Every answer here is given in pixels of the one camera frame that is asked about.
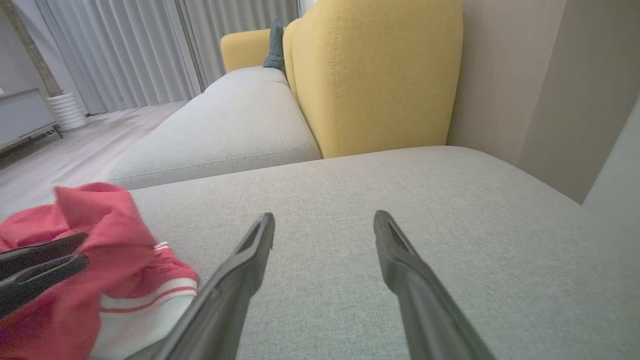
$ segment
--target white stripe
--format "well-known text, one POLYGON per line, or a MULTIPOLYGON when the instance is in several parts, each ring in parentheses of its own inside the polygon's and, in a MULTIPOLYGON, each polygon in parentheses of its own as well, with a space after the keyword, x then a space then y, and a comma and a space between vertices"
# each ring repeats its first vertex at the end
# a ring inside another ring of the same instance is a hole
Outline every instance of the white stripe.
POLYGON ((137 311, 129 311, 128 313, 103 313, 101 311, 100 312, 100 317, 101 318, 119 318, 119 317, 132 318, 134 316, 141 316, 141 315, 144 315, 146 313, 155 313, 159 307, 161 307, 164 303, 168 302, 171 299, 175 299, 177 297, 192 297, 193 298, 196 295, 197 295, 197 293, 194 290, 176 291, 175 293, 170 293, 170 294, 167 294, 167 295, 161 297, 155 303, 153 303, 151 306, 145 307, 144 309, 140 309, 140 310, 137 310, 137 311))
POLYGON ((128 359, 169 334, 192 301, 192 295, 182 295, 135 313, 100 313, 100 332, 90 359, 128 359))
POLYGON ((191 286, 197 289, 198 282, 188 277, 178 277, 167 281, 151 294, 135 299, 114 299, 113 297, 100 293, 100 306, 105 309, 130 309, 132 307, 146 305, 165 291, 183 286, 191 286))

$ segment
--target white curtain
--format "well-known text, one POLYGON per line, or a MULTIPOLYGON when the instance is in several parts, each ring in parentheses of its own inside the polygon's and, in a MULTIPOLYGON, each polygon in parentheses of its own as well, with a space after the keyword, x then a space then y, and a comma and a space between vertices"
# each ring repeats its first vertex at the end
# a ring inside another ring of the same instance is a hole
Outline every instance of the white curtain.
POLYGON ((297 0, 36 0, 90 113, 190 100, 224 75, 220 38, 297 0))
POLYGON ((204 86, 225 74, 222 36, 268 29, 275 19, 286 26, 298 18, 298 0, 179 0, 191 28, 190 40, 204 86))

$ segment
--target gray sofa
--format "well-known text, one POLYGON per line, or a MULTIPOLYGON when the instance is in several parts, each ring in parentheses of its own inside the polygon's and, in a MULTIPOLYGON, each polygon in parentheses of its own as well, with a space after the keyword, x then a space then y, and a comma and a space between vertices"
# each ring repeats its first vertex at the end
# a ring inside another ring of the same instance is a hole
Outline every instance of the gray sofa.
POLYGON ((377 209, 498 359, 640 358, 640 241, 481 152, 401 149, 131 193, 157 240, 203 281, 259 213, 275 215, 238 359, 408 359, 379 269, 377 209))
POLYGON ((224 75, 165 120, 109 182, 132 190, 321 158, 284 73, 249 67, 224 75))

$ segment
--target yellow sofa backrest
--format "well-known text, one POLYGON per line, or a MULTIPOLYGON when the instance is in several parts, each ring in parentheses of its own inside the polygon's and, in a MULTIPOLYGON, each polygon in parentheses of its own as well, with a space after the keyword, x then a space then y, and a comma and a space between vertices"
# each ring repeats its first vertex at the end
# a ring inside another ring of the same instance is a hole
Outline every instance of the yellow sofa backrest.
POLYGON ((444 145, 461 49, 460 0, 320 0, 284 35, 324 158, 444 145))

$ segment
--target white vase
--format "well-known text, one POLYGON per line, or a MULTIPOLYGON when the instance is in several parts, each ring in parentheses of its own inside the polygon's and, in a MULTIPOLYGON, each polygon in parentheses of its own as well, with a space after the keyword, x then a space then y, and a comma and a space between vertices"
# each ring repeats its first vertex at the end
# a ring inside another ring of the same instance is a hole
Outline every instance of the white vase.
POLYGON ((71 131, 87 125, 86 118, 76 102, 74 93, 50 97, 49 104, 56 114, 60 131, 71 131))

